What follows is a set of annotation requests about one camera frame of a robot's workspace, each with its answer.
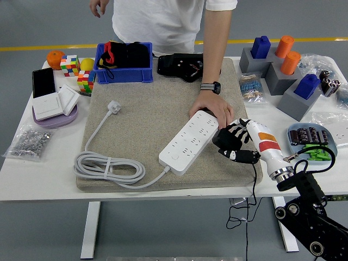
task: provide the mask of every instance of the hand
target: hand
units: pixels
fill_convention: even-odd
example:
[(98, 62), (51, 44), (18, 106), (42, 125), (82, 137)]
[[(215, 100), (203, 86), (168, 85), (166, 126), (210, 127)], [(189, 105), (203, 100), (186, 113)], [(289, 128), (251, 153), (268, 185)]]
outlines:
[(100, 13), (104, 15), (105, 8), (107, 7), (108, 3), (109, 3), (109, 0), (90, 0), (89, 8), (91, 9), (94, 16), (97, 16), (98, 18), (100, 18), (100, 14), (98, 13), (97, 6), (100, 7)]
[(225, 128), (233, 121), (234, 112), (232, 106), (229, 105), (221, 96), (210, 90), (202, 90), (200, 92), (189, 111), (190, 118), (198, 110), (203, 108), (208, 108), (215, 115), (219, 123), (219, 129)]

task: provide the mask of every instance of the plastic bag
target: plastic bag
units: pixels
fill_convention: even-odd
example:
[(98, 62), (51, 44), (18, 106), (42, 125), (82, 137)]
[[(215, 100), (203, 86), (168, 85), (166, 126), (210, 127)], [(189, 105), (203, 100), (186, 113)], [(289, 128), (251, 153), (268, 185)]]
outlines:
[(242, 73), (239, 78), (240, 92), (244, 102), (247, 103), (266, 103), (260, 72)]
[(312, 113), (311, 122), (327, 128), (337, 147), (348, 146), (348, 115), (344, 113)]
[(321, 71), (328, 71), (330, 73), (330, 76), (328, 77), (330, 80), (344, 81), (336, 71), (335, 66), (332, 64), (332, 60), (326, 56), (313, 53), (302, 54), (298, 68), (302, 76), (315, 74), (319, 78)]
[(3, 157), (40, 161), (42, 153), (56, 129), (44, 129), (27, 121), (14, 137)]
[(348, 84), (343, 83), (336, 92), (337, 107), (340, 109), (348, 109)]

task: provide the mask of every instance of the yellow floor line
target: yellow floor line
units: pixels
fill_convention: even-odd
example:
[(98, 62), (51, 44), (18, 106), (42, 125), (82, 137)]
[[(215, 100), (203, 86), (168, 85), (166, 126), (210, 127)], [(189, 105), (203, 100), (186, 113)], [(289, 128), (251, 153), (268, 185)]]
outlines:
[[(279, 42), (280, 39), (269, 39), (270, 42)], [(321, 37), (321, 38), (295, 38), (295, 42), (328, 42), (328, 41), (348, 41), (348, 37)], [(254, 39), (236, 39), (228, 40), (228, 44), (252, 44)], [(202, 45), (203, 41), (195, 41), (196, 45)], [(97, 44), (88, 45), (44, 45), (44, 46), (16, 46), (16, 47), (0, 47), (0, 52), (13, 51), (36, 51), (36, 50), (54, 50), (54, 49), (83, 49), (96, 48)]]

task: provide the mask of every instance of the power strip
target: power strip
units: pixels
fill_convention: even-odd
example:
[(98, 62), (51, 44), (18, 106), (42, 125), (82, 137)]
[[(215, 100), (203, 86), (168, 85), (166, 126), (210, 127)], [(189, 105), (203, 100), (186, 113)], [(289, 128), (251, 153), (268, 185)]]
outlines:
[(159, 154), (159, 163), (184, 175), (218, 129), (214, 116), (199, 110)]

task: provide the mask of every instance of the gray block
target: gray block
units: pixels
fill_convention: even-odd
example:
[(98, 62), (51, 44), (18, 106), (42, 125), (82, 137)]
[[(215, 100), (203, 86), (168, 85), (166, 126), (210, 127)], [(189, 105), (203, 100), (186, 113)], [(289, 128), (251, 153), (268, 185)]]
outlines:
[(251, 55), (251, 47), (243, 48), (239, 67), (242, 73), (261, 72), (261, 78), (265, 78), (271, 63), (282, 63), (284, 59), (275, 55), (277, 47), (271, 47), (265, 59), (254, 59)]
[(308, 100), (294, 93), (300, 79), (297, 80), (290, 88), (286, 90), (281, 101), (279, 102), (277, 109), (288, 114), (296, 121), (301, 121), (305, 114), (311, 109), (313, 104), (321, 95), (319, 86), (315, 89), (314, 93), (308, 98)]
[(295, 72), (292, 75), (286, 75), (281, 72), (281, 66), (283, 63), (271, 63), (265, 80), (270, 91), (273, 95), (283, 95), (285, 91), (298, 79), (302, 79), (300, 70), (296, 67)]

